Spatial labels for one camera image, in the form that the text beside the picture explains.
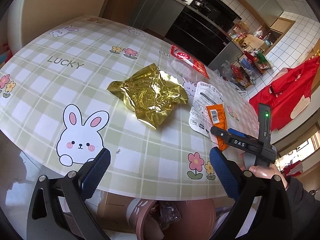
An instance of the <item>pink bunny cheek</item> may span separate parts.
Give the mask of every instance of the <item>pink bunny cheek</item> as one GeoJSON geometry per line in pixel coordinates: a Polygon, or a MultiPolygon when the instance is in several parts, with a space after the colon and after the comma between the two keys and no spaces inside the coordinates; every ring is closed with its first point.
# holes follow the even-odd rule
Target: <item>pink bunny cheek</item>
{"type": "Polygon", "coordinates": [[[67,148],[68,148],[68,149],[72,149],[72,147],[73,147],[73,144],[72,144],[71,142],[68,142],[68,143],[67,143],[67,148]]]}
{"type": "Polygon", "coordinates": [[[95,147],[94,147],[93,145],[89,145],[89,146],[88,146],[88,150],[91,151],[91,152],[93,152],[93,151],[95,150],[95,147]]]}

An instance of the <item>orange packet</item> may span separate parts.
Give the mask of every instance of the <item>orange packet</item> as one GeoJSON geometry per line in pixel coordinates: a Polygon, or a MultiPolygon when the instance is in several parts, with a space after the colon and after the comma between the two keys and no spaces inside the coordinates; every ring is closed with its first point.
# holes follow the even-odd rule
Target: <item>orange packet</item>
{"type": "MultiPolygon", "coordinates": [[[[206,106],[209,118],[212,125],[217,126],[223,130],[227,130],[227,119],[224,112],[223,105],[206,106]]],[[[218,146],[221,151],[227,149],[228,145],[225,144],[224,140],[217,136],[218,146]]]]}

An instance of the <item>person's arm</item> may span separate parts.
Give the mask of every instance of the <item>person's arm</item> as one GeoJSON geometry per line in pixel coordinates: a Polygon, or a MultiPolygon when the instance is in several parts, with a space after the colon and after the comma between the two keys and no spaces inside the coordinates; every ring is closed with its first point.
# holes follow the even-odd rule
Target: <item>person's arm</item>
{"type": "Polygon", "coordinates": [[[252,166],[249,170],[259,178],[271,179],[274,175],[279,175],[287,191],[289,200],[291,219],[292,219],[292,237],[295,239],[307,226],[316,224],[313,230],[317,233],[320,226],[320,201],[315,200],[314,196],[306,192],[303,185],[296,178],[288,177],[285,179],[278,168],[272,164],[270,167],[252,166]]]}

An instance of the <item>dark sleeve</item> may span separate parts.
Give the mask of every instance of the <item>dark sleeve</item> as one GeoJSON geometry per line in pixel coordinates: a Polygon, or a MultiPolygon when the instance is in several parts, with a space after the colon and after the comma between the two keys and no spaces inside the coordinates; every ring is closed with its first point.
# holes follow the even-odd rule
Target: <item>dark sleeve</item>
{"type": "Polygon", "coordinates": [[[288,177],[286,180],[289,182],[287,196],[291,210],[292,237],[299,239],[297,236],[301,235],[299,233],[302,233],[307,226],[316,224],[313,230],[319,230],[320,201],[315,200],[314,196],[306,192],[302,183],[296,178],[288,177]]]}

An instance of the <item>metal screw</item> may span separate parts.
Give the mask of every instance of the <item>metal screw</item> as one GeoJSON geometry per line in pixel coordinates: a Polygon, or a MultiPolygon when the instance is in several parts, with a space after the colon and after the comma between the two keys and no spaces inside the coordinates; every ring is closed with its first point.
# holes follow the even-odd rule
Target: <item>metal screw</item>
{"type": "Polygon", "coordinates": [[[252,176],[252,172],[251,171],[244,171],[243,175],[246,176],[247,178],[250,178],[252,176]]]}
{"type": "Polygon", "coordinates": [[[45,180],[45,175],[41,175],[40,177],[39,177],[39,181],[44,181],[45,180]]]}
{"type": "Polygon", "coordinates": [[[68,177],[69,178],[73,178],[74,176],[76,176],[76,172],[75,171],[70,171],[69,173],[68,173],[68,177]]]}
{"type": "Polygon", "coordinates": [[[274,176],[274,179],[275,179],[276,181],[281,181],[281,177],[280,177],[279,175],[275,175],[275,176],[274,176]]]}

